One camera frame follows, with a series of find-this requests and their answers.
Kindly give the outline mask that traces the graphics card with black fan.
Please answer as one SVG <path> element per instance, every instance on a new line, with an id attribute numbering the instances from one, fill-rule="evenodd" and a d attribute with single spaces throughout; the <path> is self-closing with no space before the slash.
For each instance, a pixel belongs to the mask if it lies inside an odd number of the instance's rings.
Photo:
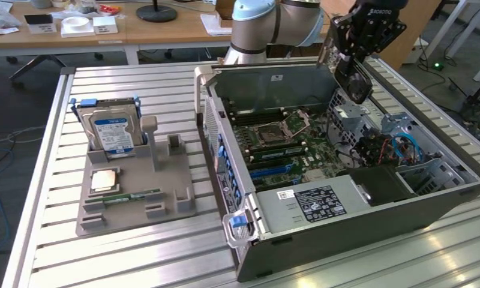
<path id="1" fill-rule="evenodd" d="M 319 53 L 316 67 L 326 67 L 350 100 L 362 104 L 374 91 L 374 85 L 363 61 L 340 52 L 334 37 L 327 35 Z"/>

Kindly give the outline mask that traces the white tape roll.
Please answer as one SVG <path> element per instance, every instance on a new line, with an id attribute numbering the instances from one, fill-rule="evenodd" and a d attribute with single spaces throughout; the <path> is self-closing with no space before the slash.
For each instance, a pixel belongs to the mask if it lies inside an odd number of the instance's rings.
<path id="1" fill-rule="evenodd" d="M 79 16 L 68 17 L 61 21 L 63 26 L 69 29 L 83 29 L 88 23 L 88 18 Z"/>

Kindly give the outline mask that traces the silver CPU chip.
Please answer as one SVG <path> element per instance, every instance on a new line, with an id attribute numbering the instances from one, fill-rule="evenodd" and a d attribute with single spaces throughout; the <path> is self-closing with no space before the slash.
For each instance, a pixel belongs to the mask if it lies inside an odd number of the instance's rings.
<path id="1" fill-rule="evenodd" d="M 111 190 L 116 185 L 117 173 L 113 170 L 100 170 L 93 172 L 91 179 L 91 189 L 95 192 Z"/>

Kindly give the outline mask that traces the perforated metal drive cage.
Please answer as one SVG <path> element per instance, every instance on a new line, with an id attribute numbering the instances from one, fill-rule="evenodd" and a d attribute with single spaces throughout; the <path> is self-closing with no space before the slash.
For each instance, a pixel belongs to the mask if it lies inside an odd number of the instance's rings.
<path id="1" fill-rule="evenodd" d="M 330 111 L 334 120 L 339 122 L 344 131 L 356 132 L 366 126 L 382 130 L 384 113 L 371 100 L 355 104 L 344 91 L 338 88 L 330 101 Z"/>

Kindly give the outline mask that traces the white box with red button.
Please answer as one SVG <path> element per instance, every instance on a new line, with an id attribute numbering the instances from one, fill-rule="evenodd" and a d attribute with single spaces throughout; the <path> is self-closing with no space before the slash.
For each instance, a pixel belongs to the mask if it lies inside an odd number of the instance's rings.
<path id="1" fill-rule="evenodd" d="M 427 47 L 428 47 L 428 42 L 422 37 L 419 37 L 415 41 L 415 44 L 411 48 L 411 52 L 403 64 L 415 64 L 419 61 Z"/>

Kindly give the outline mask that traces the wooden cabinet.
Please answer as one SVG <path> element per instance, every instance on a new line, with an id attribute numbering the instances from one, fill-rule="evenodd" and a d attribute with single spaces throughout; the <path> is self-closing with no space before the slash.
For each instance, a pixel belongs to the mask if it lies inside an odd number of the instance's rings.
<path id="1" fill-rule="evenodd" d="M 379 54 L 392 69 L 400 69 L 440 2 L 442 0 L 408 0 L 400 11 L 399 19 L 407 29 Z"/>

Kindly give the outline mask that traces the hard disk in blue caddy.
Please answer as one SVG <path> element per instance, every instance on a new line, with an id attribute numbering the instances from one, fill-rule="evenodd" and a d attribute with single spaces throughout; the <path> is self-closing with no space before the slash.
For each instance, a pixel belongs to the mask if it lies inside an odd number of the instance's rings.
<path id="1" fill-rule="evenodd" d="M 72 98 L 69 103 L 92 151 L 103 151 L 107 158 L 123 158 L 134 154 L 135 147 L 146 144 L 139 97 L 81 101 Z"/>

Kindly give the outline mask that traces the black lamp base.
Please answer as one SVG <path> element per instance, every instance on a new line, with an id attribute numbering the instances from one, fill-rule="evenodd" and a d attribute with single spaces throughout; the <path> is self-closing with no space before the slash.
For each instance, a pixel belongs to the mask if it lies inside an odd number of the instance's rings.
<path id="1" fill-rule="evenodd" d="M 138 8 L 136 16 L 147 22 L 166 23 L 178 18 L 178 11 L 152 0 L 152 4 Z"/>

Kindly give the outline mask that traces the green motherboard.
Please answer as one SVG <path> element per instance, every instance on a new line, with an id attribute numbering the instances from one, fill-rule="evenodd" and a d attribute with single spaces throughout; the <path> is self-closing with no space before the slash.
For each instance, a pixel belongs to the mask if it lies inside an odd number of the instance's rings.
<path id="1" fill-rule="evenodd" d="M 283 126 L 283 120 L 299 109 L 307 113 L 311 125 L 299 134 L 291 134 Z M 287 173 L 262 178 L 251 177 L 258 191 L 267 191 L 270 189 L 308 183 L 304 176 L 308 170 L 322 169 L 327 178 L 334 178 L 338 173 L 346 169 L 346 163 L 338 155 L 338 145 L 331 143 L 331 140 L 328 140 L 326 136 L 326 125 L 328 124 L 327 113 L 316 109 L 316 107 L 280 107 L 259 111 L 234 110 L 230 112 L 230 122 L 248 173 L 278 166 L 292 165 Z M 268 124 L 282 125 L 290 137 L 287 142 L 274 145 L 263 145 L 260 143 L 256 128 Z M 252 151 L 296 146 L 306 146 L 307 152 L 292 157 L 279 157 L 262 161 L 252 161 L 250 159 Z"/>

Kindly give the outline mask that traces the grey parts rack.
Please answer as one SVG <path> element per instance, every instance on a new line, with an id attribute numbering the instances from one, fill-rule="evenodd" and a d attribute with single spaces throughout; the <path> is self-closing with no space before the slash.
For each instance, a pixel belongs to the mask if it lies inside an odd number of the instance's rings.
<path id="1" fill-rule="evenodd" d="M 88 151 L 79 202 L 76 234 L 89 236 L 124 231 L 194 216 L 198 213 L 186 143 L 180 134 L 156 140 L 155 116 L 140 120 L 147 143 L 134 154 L 107 158 L 103 151 Z M 91 189 L 92 174 L 100 170 L 117 173 L 111 190 Z M 85 203 L 87 199 L 160 189 L 144 199 L 119 203 Z"/>

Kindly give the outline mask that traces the flat white box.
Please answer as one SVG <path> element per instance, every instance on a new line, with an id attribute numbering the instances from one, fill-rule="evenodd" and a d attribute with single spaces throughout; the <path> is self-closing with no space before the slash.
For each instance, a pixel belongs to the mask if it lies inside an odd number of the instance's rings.
<path id="1" fill-rule="evenodd" d="M 95 35 L 95 30 L 91 23 L 87 23 L 81 26 L 69 26 L 68 24 L 61 25 L 63 38 L 88 37 L 93 35 Z"/>

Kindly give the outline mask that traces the black air shroud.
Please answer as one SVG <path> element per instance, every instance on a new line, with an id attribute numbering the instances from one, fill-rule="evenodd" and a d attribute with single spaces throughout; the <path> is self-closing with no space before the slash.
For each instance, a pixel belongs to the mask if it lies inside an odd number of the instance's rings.
<path id="1" fill-rule="evenodd" d="M 416 194 L 406 187 L 404 180 L 399 178 L 398 171 L 391 165 L 382 164 L 374 167 L 348 168 L 346 173 L 368 193 L 371 206 L 416 197 Z"/>

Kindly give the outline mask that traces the grey power supply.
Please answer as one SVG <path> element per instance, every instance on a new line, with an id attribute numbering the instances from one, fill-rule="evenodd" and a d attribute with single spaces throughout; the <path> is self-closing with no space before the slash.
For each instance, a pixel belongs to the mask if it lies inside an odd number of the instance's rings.
<path id="1" fill-rule="evenodd" d="M 255 205 L 272 234 L 338 221 L 370 209 L 348 175 L 259 192 Z"/>

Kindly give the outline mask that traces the metal socket cover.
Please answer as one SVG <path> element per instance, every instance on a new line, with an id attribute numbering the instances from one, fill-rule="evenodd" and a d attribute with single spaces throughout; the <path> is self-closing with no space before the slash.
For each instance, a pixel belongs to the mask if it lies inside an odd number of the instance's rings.
<path id="1" fill-rule="evenodd" d="M 291 134 L 299 134 L 310 125 L 310 117 L 302 109 L 283 120 L 283 126 Z"/>

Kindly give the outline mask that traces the paper stack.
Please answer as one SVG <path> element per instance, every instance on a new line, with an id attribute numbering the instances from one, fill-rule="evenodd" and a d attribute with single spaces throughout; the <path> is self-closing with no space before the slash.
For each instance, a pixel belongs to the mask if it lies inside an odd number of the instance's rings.
<path id="1" fill-rule="evenodd" d="M 204 29 L 211 36 L 231 35 L 234 21 L 224 19 L 218 12 L 214 14 L 200 14 L 200 19 Z"/>

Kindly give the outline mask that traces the white labelled box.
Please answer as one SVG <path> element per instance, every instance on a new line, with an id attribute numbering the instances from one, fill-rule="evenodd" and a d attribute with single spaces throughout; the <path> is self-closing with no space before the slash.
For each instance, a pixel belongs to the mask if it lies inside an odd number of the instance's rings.
<path id="1" fill-rule="evenodd" d="M 119 32 L 117 23 L 113 16 L 93 18 L 93 31 L 96 35 L 116 34 Z"/>

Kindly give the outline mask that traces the blue expansion slot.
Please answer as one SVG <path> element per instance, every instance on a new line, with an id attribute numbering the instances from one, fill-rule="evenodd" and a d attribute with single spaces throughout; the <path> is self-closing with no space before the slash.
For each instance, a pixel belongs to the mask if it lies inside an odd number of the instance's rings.
<path id="1" fill-rule="evenodd" d="M 279 174 L 287 173 L 291 170 L 291 168 L 292 168 L 292 165 L 284 165 L 284 166 L 272 167 L 266 170 L 256 170 L 250 173 L 250 176 L 252 178 L 262 178 L 262 177 L 267 177 L 267 176 L 279 175 Z"/>

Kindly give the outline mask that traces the white box with black lid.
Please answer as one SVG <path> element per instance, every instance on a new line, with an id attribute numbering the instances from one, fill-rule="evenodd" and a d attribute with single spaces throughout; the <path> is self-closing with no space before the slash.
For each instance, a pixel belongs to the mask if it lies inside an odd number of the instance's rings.
<path id="1" fill-rule="evenodd" d="M 32 34 L 56 33 L 57 27 L 51 14 L 24 15 L 28 29 Z"/>

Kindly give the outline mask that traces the metal disk bay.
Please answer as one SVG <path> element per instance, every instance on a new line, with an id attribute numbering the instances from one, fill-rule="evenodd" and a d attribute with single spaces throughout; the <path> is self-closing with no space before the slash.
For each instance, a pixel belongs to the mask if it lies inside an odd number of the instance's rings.
<path id="1" fill-rule="evenodd" d="M 396 171 L 416 195 L 466 185 L 459 173 L 440 158 L 414 166 L 398 166 Z"/>

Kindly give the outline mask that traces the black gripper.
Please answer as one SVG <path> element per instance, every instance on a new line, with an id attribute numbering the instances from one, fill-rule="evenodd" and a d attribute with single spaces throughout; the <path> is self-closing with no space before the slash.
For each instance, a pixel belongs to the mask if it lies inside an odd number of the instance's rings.
<path id="1" fill-rule="evenodd" d="M 399 12 L 407 0 L 355 0 L 350 12 L 331 20 L 330 34 L 338 51 L 366 57 L 382 52 L 407 29 Z"/>

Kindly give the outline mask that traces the wooden desk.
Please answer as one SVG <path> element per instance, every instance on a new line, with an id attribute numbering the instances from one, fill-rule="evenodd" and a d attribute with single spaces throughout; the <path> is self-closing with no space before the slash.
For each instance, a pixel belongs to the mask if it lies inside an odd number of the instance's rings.
<path id="1" fill-rule="evenodd" d="M 36 9 L 28 2 L 15 2 L 12 15 L 23 22 L 19 32 L 0 35 L 1 56 L 36 56 L 91 52 L 123 52 L 127 63 L 138 65 L 138 52 L 150 49 L 227 47 L 230 36 L 211 36 L 202 23 L 202 14 L 214 14 L 215 7 L 204 2 L 179 3 L 160 0 L 178 11 L 178 18 L 166 23 L 151 23 L 136 16 L 139 7 L 148 1 L 116 2 L 122 8 L 116 34 L 63 38 L 60 33 L 32 34 L 24 15 L 48 14 L 56 8 Z"/>

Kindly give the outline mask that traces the open black PC case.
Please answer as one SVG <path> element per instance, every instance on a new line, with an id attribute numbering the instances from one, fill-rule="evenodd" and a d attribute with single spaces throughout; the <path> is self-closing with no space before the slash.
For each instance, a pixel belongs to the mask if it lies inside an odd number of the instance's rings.
<path id="1" fill-rule="evenodd" d="M 430 226 L 456 206 L 480 195 L 480 161 L 472 152 L 480 143 L 459 142 L 462 128 L 378 59 L 363 64 L 374 83 L 371 100 L 384 113 L 382 130 L 363 126 L 344 131 L 334 120 L 330 101 L 339 87 L 328 69 L 312 61 L 246 65 L 202 65 L 195 70 L 195 102 L 211 184 L 218 198 L 226 241 L 236 278 L 246 282 L 344 251 Z M 348 168 L 414 166 L 444 160 L 466 181 L 415 198 L 371 206 L 330 223 L 288 232 L 266 231 L 255 205 L 258 191 L 242 157 L 230 112 L 314 106 L 327 113 L 326 136 L 338 145 Z M 232 228 L 230 219 L 244 215 L 248 224 Z"/>

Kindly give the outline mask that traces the CPU socket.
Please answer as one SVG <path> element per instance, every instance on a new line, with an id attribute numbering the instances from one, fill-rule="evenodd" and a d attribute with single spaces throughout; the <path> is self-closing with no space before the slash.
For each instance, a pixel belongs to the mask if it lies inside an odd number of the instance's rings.
<path id="1" fill-rule="evenodd" d="M 258 127 L 256 134 L 263 145 L 283 143 L 290 139 L 280 124 L 268 124 Z"/>

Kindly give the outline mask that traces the white desk frame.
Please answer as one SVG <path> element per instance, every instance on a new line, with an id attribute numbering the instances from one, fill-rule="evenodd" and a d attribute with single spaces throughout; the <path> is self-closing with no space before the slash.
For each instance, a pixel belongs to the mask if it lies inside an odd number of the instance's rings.
<path id="1" fill-rule="evenodd" d="M 468 39 L 468 36 L 471 35 L 471 33 L 474 32 L 479 22 L 480 22 L 480 0 L 448 0 L 447 3 L 455 3 L 455 8 L 446 20 L 446 23 L 443 24 L 436 36 L 434 37 L 427 49 L 423 51 L 423 57 L 424 59 L 424 66 L 419 66 L 420 68 L 424 68 L 426 71 L 430 71 L 430 69 L 436 69 L 438 67 L 438 63 L 435 63 L 432 66 L 430 66 L 428 63 L 428 57 L 431 56 L 435 48 L 438 47 L 439 43 L 442 42 L 454 22 L 456 21 L 459 15 L 462 14 L 464 8 L 468 5 L 472 4 L 479 4 L 479 8 L 476 10 L 476 12 L 471 15 L 470 20 L 463 24 L 463 28 L 462 30 L 458 32 L 458 34 L 455 35 L 455 37 L 451 40 L 450 45 L 446 47 L 446 49 L 443 50 L 443 59 L 444 61 L 452 61 L 454 60 L 454 56 L 458 52 L 458 50 L 460 49 L 460 47 L 463 46 L 464 42 Z"/>

